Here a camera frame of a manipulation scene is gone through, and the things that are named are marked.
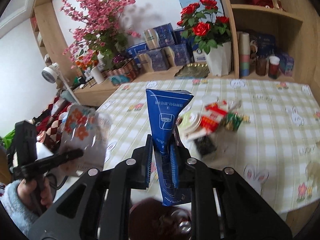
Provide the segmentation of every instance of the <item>decorative metal tray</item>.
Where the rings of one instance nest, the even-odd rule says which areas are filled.
[[[190,63],[184,65],[174,77],[177,79],[206,78],[210,71],[206,63]]]

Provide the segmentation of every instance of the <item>green and white plaid tablecloth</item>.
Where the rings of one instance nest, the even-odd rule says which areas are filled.
[[[145,145],[151,133],[146,87],[191,92],[194,98],[189,106],[195,112],[203,110],[203,99],[209,95],[219,100],[241,99],[238,111],[249,115],[250,123],[242,123],[237,133],[219,133],[217,155],[207,164],[213,168],[231,166],[241,175],[249,166],[256,183],[261,172],[267,171],[267,180],[255,189],[261,190],[261,196],[277,213],[320,198],[320,150],[316,146],[320,141],[320,108],[310,88],[295,83],[189,79],[123,84],[98,109],[113,119],[104,169],[114,168],[130,158],[135,148]],[[192,156],[200,158],[193,142],[185,146]],[[152,171],[151,187],[133,191],[134,201],[147,196],[161,199],[155,167]]]

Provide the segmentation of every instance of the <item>blue coffee sachet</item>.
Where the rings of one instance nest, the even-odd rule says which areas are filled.
[[[192,100],[185,90],[146,89],[149,121],[154,145],[156,166],[163,198],[163,205],[173,206],[191,201],[190,189],[178,189],[177,154],[172,133],[179,113]]]

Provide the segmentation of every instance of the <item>white fan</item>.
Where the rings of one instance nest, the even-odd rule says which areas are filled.
[[[64,78],[64,76],[62,75],[61,71],[59,70],[59,64],[58,63],[53,63],[49,67],[45,67],[42,70],[41,74],[42,74],[42,76],[44,77],[45,80],[47,80],[48,82],[50,82],[52,84],[54,84],[58,79],[60,79],[63,82],[63,84],[66,87],[66,89],[71,94],[71,96],[74,98],[74,100],[79,105],[81,105],[79,100],[78,100],[78,98],[76,98],[76,96],[73,93],[72,89],[68,86],[68,83],[67,83],[66,79]]]

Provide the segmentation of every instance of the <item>plastic bag with orange flowers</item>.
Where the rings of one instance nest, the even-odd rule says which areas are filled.
[[[59,153],[70,149],[82,149],[84,155],[66,163],[64,171],[68,175],[90,168],[103,170],[108,135],[112,121],[108,114],[98,113],[92,108],[73,105],[62,133]]]

